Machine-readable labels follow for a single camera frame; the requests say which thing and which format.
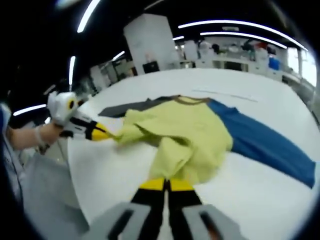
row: white table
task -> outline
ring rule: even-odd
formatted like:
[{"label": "white table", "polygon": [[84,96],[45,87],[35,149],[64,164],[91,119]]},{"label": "white table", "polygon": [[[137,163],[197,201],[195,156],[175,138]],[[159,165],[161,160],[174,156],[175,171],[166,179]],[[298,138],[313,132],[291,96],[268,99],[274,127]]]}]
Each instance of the white table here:
[{"label": "white table", "polygon": [[[178,94],[215,98],[235,106],[320,161],[320,132],[303,102],[287,85],[255,74],[179,69],[141,75],[103,90],[80,110],[115,130],[121,128],[121,119],[98,117],[105,107]],[[147,179],[156,151],[145,143],[120,150],[112,140],[69,140],[71,178],[89,224],[115,204],[131,199]],[[236,221],[248,239],[285,240],[299,230],[312,210],[318,182],[317,178],[315,187],[309,189],[273,168],[228,153],[219,174],[195,189],[204,203],[213,204]],[[159,239],[170,239],[168,226],[162,230]]]}]

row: ceiling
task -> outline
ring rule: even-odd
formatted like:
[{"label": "ceiling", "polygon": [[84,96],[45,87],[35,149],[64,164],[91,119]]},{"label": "ceiling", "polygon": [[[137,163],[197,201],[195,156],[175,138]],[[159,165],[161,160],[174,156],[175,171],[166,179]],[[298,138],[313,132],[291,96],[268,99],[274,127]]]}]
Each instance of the ceiling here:
[{"label": "ceiling", "polygon": [[[6,29],[9,41],[6,70],[11,89],[8,102],[13,112],[46,103],[43,92],[52,84],[67,81],[71,56],[76,56],[74,81],[77,81],[91,66],[106,62],[123,50],[128,53],[123,28],[143,12],[167,16],[174,37],[196,38],[201,32],[221,31],[220,24],[183,29],[178,26],[223,19],[265,25],[294,37],[264,1],[257,4],[256,0],[164,0],[144,10],[155,0],[101,0],[82,33],[77,33],[77,28],[91,0],[80,0],[64,10],[55,8],[56,1],[41,2],[21,1],[9,8],[13,24]],[[290,45],[286,39],[261,29],[240,27],[240,32]],[[25,122],[26,116],[17,119]]]}]

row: human arm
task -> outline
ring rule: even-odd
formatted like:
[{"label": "human arm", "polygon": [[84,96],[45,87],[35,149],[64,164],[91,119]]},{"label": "human arm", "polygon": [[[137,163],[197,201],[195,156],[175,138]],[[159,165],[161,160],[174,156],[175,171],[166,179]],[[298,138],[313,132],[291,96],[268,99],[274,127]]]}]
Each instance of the human arm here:
[{"label": "human arm", "polygon": [[[40,145],[35,128],[13,129],[8,127],[6,137],[14,150],[23,150]],[[53,122],[40,126],[39,135],[46,144],[53,144],[58,138],[63,128]]]}]

